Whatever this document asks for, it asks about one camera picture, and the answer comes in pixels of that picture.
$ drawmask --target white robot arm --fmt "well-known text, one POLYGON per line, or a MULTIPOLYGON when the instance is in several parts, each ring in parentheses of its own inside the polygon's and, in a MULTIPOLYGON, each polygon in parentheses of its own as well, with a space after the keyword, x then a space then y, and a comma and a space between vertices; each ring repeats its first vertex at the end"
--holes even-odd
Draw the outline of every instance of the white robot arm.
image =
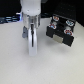
POLYGON ((28 31, 29 55, 37 54, 36 29, 40 25, 41 0, 20 0, 24 27, 28 31))

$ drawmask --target white table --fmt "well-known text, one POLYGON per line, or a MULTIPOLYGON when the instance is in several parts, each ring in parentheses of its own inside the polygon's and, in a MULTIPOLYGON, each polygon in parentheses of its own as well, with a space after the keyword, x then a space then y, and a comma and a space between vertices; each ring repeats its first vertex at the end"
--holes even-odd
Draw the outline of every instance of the white table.
POLYGON ((22 21, 0 24, 0 84, 84 84, 84 27, 76 23, 68 47, 46 36, 50 19, 41 19, 35 57, 28 55, 22 21))

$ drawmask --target black box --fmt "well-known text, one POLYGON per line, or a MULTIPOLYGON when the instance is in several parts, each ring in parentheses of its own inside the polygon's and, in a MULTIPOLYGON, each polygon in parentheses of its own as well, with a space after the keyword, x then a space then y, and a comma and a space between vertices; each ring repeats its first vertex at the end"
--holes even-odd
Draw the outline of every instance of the black box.
POLYGON ((53 35, 57 35, 63 39, 62 43, 71 46, 74 40, 73 32, 75 23, 75 6, 68 3, 60 3, 53 13, 52 20, 50 22, 50 24, 55 24, 56 29, 47 26, 46 35, 51 38, 53 38, 53 35))

